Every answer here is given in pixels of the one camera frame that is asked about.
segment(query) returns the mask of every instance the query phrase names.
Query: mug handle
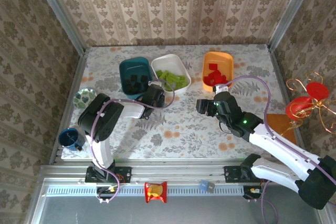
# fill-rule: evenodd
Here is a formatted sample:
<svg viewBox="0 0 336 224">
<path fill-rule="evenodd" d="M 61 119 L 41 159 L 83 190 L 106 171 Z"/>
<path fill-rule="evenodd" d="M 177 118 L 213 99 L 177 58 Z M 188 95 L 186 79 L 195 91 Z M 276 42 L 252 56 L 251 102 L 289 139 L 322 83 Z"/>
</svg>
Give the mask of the mug handle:
<svg viewBox="0 0 336 224">
<path fill-rule="evenodd" d="M 75 144 L 75 148 L 79 151 L 83 150 L 83 148 L 81 146 L 79 146 L 78 144 Z"/>
</svg>

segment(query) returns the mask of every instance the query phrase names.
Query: blue mug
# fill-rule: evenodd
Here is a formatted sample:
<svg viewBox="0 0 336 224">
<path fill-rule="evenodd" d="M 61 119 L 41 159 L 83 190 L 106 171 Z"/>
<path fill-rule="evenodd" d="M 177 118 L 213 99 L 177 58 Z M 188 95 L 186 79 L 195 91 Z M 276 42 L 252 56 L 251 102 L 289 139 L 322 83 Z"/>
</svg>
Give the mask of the blue mug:
<svg viewBox="0 0 336 224">
<path fill-rule="evenodd" d="M 58 142 L 69 150 L 81 151 L 85 143 L 85 136 L 80 134 L 75 128 L 67 128 L 59 134 Z"/>
</svg>

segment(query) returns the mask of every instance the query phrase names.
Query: patterned plate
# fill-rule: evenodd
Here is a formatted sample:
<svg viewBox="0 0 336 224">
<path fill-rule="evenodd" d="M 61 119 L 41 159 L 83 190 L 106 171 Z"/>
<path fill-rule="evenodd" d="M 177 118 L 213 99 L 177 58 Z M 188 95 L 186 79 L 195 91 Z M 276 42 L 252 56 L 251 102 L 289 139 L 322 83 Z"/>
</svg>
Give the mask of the patterned plate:
<svg viewBox="0 0 336 224">
<path fill-rule="evenodd" d="M 73 97 L 73 104 L 80 109 L 86 109 L 96 98 L 97 93 L 93 89 L 81 89 Z"/>
</svg>

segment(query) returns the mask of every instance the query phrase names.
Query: patterned wallpaper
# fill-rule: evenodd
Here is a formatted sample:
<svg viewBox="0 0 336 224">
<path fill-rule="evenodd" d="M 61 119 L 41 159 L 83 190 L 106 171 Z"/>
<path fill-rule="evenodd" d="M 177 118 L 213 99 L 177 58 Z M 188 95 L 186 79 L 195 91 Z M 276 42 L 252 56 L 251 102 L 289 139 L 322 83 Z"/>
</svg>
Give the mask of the patterned wallpaper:
<svg viewBox="0 0 336 224">
<path fill-rule="evenodd" d="M 289 0 L 60 0 L 89 46 L 266 44 Z"/>
<path fill-rule="evenodd" d="M 23 223 L 77 63 L 46 0 L 0 0 L 0 223 Z"/>
<path fill-rule="evenodd" d="M 277 51 L 279 64 L 285 70 L 285 80 L 304 80 L 307 72 L 316 71 L 324 76 L 330 98 L 335 100 L 336 0 L 304 0 Z M 322 114 L 330 126 L 335 116 L 325 111 Z M 301 133 L 309 151 L 336 158 L 336 135 L 323 129 L 316 111 L 305 120 Z"/>
</svg>

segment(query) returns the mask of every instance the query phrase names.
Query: floral tablecloth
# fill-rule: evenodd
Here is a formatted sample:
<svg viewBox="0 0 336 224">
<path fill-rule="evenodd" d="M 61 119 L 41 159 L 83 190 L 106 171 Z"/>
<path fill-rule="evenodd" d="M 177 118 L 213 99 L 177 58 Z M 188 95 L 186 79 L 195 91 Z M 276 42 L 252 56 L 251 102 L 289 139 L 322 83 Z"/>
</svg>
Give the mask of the floral tablecloth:
<svg viewBox="0 0 336 224">
<path fill-rule="evenodd" d="M 267 156 L 243 139 L 222 132 L 216 118 L 196 112 L 197 99 L 212 99 L 214 94 L 202 88 L 203 58 L 208 51 L 222 51 L 234 58 L 235 77 L 254 75 L 264 79 L 271 89 L 269 113 L 283 114 L 285 104 L 266 45 L 130 46 L 91 48 L 80 88 L 94 88 L 112 98 L 123 98 L 119 64 L 129 58 L 178 55 L 192 77 L 187 92 L 178 95 L 164 110 L 155 110 L 149 120 L 119 119 L 108 138 L 116 158 L 245 158 L 250 153 Z M 256 80 L 242 80 L 230 88 L 243 111 L 264 118 L 266 89 Z M 74 109 L 70 126 L 82 113 Z M 64 149 L 63 159 L 91 158 L 88 143 L 83 150 Z"/>
</svg>

